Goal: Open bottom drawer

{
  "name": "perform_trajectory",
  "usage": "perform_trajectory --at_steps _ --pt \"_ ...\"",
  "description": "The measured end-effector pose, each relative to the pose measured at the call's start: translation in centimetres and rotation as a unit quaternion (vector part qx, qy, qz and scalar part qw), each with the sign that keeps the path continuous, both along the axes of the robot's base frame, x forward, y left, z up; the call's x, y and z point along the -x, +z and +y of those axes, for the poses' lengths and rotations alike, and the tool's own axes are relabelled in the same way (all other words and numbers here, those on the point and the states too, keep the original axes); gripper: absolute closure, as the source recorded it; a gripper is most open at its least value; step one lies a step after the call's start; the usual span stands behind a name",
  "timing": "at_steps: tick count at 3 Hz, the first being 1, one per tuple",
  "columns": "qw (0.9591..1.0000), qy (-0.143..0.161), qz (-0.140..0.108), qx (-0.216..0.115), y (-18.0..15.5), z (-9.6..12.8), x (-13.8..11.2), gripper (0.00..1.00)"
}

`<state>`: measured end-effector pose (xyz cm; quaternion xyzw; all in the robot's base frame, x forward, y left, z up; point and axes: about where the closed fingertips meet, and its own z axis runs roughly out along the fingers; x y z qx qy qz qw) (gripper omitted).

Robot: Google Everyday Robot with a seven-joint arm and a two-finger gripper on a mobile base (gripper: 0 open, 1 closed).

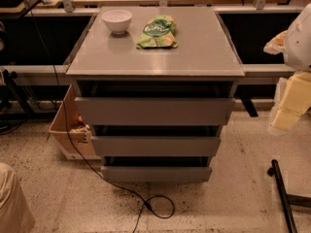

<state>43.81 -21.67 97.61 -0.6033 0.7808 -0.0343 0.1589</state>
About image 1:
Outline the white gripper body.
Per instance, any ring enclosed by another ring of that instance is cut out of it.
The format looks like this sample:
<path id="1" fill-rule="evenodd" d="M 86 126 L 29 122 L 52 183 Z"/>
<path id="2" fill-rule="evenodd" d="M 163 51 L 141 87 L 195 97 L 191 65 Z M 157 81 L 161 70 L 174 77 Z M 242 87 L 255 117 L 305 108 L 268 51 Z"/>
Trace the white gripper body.
<path id="1" fill-rule="evenodd" d="M 311 74 L 297 72 L 288 79 L 281 78 L 279 110 L 289 115 L 303 115 L 311 108 Z"/>

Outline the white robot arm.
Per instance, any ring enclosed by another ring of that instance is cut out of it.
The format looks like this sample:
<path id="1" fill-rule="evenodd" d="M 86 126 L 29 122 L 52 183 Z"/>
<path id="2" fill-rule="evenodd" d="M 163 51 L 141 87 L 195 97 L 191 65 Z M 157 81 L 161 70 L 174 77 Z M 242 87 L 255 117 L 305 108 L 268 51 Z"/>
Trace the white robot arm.
<path id="1" fill-rule="evenodd" d="M 279 80 L 271 111 L 268 131 L 281 135 L 294 128 L 311 108 L 311 4 L 287 30 L 272 38 L 263 51 L 282 53 L 285 64 L 294 69 L 291 77 Z"/>

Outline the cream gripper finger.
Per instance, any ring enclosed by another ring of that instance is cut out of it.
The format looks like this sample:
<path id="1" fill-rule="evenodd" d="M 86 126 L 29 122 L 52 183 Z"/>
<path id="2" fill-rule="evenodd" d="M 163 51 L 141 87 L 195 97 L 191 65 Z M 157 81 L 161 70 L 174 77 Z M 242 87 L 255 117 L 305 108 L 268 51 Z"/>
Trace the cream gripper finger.
<path id="1" fill-rule="evenodd" d="M 277 110 L 272 114 L 271 126 L 280 131 L 289 131 L 298 123 L 301 114 L 292 111 Z"/>
<path id="2" fill-rule="evenodd" d="M 279 54 L 284 50 L 287 31 L 283 31 L 272 38 L 263 48 L 263 51 L 269 54 Z"/>

